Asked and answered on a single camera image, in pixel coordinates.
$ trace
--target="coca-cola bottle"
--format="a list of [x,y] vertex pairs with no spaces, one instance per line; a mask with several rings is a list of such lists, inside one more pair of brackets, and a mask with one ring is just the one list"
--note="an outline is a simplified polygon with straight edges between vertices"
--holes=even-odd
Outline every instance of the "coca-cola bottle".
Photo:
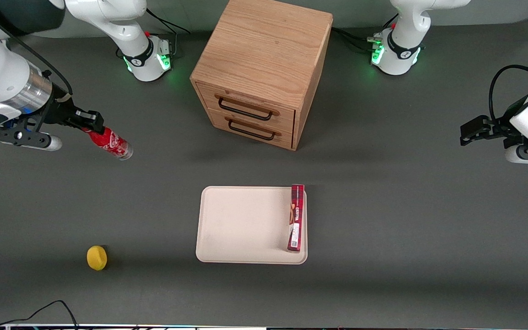
[[126,140],[119,137],[111,128],[105,127],[103,134],[99,134],[90,129],[82,129],[87,133],[94,144],[99,148],[109,152],[119,160],[130,159],[134,154],[134,148]]

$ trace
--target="table surface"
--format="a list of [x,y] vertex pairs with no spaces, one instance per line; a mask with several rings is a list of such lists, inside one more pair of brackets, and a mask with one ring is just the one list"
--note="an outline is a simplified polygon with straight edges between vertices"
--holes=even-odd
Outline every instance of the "table surface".
[[[0,144],[0,321],[64,299],[81,323],[528,328],[528,165],[501,140],[459,146],[496,71],[528,65],[528,22],[434,27],[402,77],[332,35],[297,152],[211,126],[188,79],[207,39],[181,36],[151,83],[109,38],[28,40],[135,153],[117,161],[61,126],[46,127],[58,152]],[[528,73],[503,75],[497,112],[526,92]],[[206,186],[295,182],[306,263],[196,259]],[[94,244],[107,271],[86,265]],[[33,321],[69,320],[54,307]]]

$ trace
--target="wooden cabinet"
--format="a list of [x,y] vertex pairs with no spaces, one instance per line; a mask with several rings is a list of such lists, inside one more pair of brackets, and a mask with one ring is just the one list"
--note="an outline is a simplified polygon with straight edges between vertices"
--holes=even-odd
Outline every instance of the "wooden cabinet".
[[229,0],[191,74],[211,123],[296,150],[332,21],[274,0]]

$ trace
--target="tray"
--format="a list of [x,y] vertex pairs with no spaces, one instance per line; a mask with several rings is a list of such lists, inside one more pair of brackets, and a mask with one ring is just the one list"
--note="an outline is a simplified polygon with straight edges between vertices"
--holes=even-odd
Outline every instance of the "tray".
[[201,195],[197,259],[204,263],[292,264],[307,259],[307,193],[300,252],[289,251],[291,187],[210,186]]

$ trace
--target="yellow sponge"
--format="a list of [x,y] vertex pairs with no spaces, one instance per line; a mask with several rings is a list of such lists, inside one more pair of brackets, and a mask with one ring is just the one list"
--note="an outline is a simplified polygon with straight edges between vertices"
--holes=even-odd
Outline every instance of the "yellow sponge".
[[87,251],[88,266],[96,271],[103,270],[107,265],[107,252],[101,246],[92,246]]

